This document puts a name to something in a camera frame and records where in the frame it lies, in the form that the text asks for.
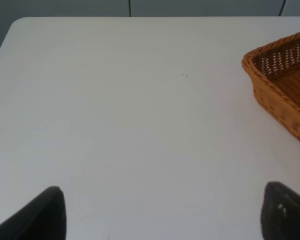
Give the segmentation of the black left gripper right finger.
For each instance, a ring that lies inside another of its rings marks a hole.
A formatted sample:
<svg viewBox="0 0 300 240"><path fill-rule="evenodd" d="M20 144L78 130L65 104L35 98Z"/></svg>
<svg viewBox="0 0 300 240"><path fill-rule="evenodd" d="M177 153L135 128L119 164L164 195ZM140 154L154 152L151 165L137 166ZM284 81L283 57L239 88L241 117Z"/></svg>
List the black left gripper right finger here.
<svg viewBox="0 0 300 240"><path fill-rule="evenodd" d="M264 240L300 240L300 195L279 181L268 182L260 226Z"/></svg>

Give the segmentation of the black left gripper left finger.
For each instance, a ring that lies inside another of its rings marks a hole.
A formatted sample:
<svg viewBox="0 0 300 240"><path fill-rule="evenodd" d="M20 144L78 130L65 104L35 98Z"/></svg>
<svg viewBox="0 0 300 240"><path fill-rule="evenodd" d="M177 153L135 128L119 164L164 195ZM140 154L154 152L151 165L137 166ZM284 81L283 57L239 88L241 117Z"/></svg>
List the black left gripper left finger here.
<svg viewBox="0 0 300 240"><path fill-rule="evenodd" d="M0 224L0 240L65 240L67 212L63 191L50 186Z"/></svg>

